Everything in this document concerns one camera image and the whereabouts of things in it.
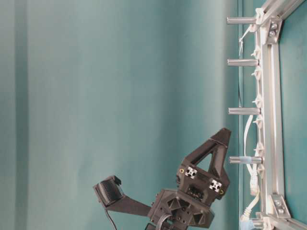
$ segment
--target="bolt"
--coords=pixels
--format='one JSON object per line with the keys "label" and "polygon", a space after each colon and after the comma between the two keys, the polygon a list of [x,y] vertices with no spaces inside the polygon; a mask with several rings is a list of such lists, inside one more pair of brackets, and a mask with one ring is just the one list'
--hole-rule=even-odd
{"label": "bolt", "polygon": [[276,35],[276,33],[275,33],[274,30],[271,30],[271,31],[269,32],[269,36],[270,36],[270,37],[274,37],[275,35]]}
{"label": "bolt", "polygon": [[280,200],[274,200],[274,203],[277,207],[280,207],[282,205],[282,202]]}
{"label": "bolt", "polygon": [[277,23],[272,23],[271,24],[271,30],[276,30],[278,28]]}
{"label": "bolt", "polygon": [[283,214],[283,213],[284,213],[284,210],[283,210],[282,208],[279,208],[279,209],[278,209],[278,213],[279,213],[279,214]]}

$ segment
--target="gripper jaw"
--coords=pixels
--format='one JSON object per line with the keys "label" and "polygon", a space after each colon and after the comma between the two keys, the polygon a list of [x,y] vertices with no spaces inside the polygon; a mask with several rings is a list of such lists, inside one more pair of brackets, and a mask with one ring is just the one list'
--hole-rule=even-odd
{"label": "gripper jaw", "polygon": [[[186,230],[189,226],[208,228],[214,218],[211,204],[221,199],[229,186],[224,169],[231,131],[222,128],[186,156],[177,171],[177,190],[162,189],[149,207],[126,196],[121,181],[111,176],[94,186],[106,211],[148,216],[146,230]],[[197,165],[212,156],[208,171]]]}

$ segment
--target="textured grip pad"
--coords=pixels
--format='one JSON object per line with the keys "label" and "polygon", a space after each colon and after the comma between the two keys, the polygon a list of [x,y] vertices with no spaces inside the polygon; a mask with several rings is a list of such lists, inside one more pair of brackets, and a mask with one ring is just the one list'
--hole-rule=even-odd
{"label": "textured grip pad", "polygon": [[109,206],[110,204],[120,200],[123,197],[120,187],[115,183],[113,179],[108,179],[100,182],[98,189],[101,195],[101,199],[106,206]]}

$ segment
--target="metal frame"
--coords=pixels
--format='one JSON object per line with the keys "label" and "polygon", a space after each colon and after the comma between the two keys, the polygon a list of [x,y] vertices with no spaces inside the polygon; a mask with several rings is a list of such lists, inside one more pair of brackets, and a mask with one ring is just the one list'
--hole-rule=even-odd
{"label": "metal frame", "polygon": [[[262,157],[260,172],[261,212],[254,223],[262,229],[307,230],[307,225],[291,218],[284,200],[283,136],[280,87],[279,36],[285,20],[304,0],[267,0],[256,9],[254,18],[227,18],[228,24],[252,23],[255,34],[254,60],[228,60],[229,66],[256,66],[256,151]],[[230,108],[230,114],[246,115],[251,108]]]}

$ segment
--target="metal rod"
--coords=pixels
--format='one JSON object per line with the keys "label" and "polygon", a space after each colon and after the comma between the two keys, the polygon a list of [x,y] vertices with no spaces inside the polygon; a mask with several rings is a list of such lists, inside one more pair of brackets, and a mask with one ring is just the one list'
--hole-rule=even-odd
{"label": "metal rod", "polygon": [[262,164],[262,157],[229,157],[231,164]]}
{"label": "metal rod", "polygon": [[259,61],[256,59],[228,59],[229,66],[257,66]]}
{"label": "metal rod", "polygon": [[254,17],[227,17],[227,24],[255,24]]}
{"label": "metal rod", "polygon": [[259,115],[259,108],[228,108],[228,114],[231,115]]}

